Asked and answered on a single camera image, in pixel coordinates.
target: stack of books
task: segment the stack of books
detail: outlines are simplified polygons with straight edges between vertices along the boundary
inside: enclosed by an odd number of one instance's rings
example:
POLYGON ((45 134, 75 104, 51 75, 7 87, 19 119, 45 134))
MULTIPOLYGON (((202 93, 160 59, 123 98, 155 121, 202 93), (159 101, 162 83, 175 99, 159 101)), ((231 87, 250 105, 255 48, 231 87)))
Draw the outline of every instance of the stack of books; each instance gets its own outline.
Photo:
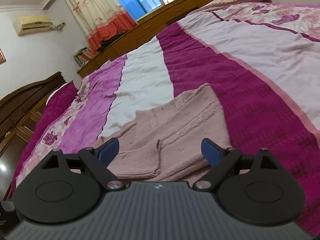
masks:
POLYGON ((93 59, 93 55, 91 51, 88 48, 83 48, 78 50, 76 54, 73 55, 73 58, 75 61, 78 63, 80 67, 84 66, 87 64, 90 60, 93 59))

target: white logo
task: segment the white logo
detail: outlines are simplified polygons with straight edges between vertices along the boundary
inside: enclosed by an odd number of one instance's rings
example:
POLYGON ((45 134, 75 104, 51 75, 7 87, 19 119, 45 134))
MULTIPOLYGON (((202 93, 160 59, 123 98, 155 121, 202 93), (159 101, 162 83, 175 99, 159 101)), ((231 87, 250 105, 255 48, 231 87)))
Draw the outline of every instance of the white logo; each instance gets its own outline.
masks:
POLYGON ((155 186, 156 189, 160 189, 162 188, 163 186, 161 184, 158 184, 157 186, 155 186))

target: black round disc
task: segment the black round disc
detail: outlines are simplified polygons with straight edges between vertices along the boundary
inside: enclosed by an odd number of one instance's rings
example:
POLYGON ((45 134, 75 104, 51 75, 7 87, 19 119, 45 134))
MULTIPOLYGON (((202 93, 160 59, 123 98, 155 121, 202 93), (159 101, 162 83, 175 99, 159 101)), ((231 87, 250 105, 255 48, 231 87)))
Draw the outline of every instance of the black round disc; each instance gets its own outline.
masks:
POLYGON ((14 205, 25 219, 40 224, 60 224, 78 219, 97 204, 99 184, 84 175, 61 169, 31 174, 17 187, 14 205))
POLYGON ((304 205, 302 188, 279 170, 249 171, 224 181, 218 189, 221 206, 235 218, 262 226, 296 219, 304 205))

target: gray ribbed panel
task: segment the gray ribbed panel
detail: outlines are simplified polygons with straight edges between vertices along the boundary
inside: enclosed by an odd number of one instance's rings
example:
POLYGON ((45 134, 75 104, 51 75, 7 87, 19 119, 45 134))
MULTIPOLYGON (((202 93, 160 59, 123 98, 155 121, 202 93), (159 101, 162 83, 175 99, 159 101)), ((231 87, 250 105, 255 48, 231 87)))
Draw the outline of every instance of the gray ribbed panel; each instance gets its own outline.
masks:
POLYGON ((263 228, 233 219, 185 182, 133 182, 87 217, 60 226, 21 223, 8 240, 310 240, 295 223, 263 228))

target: floral curtain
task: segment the floral curtain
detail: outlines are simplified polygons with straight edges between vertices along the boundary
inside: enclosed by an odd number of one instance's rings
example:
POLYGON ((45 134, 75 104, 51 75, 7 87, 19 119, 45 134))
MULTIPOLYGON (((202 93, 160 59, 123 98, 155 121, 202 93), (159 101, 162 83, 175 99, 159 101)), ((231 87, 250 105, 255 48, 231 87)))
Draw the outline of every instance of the floral curtain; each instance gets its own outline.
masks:
POLYGON ((137 25, 118 0, 65 0, 89 47, 95 52, 101 41, 124 33, 137 25))

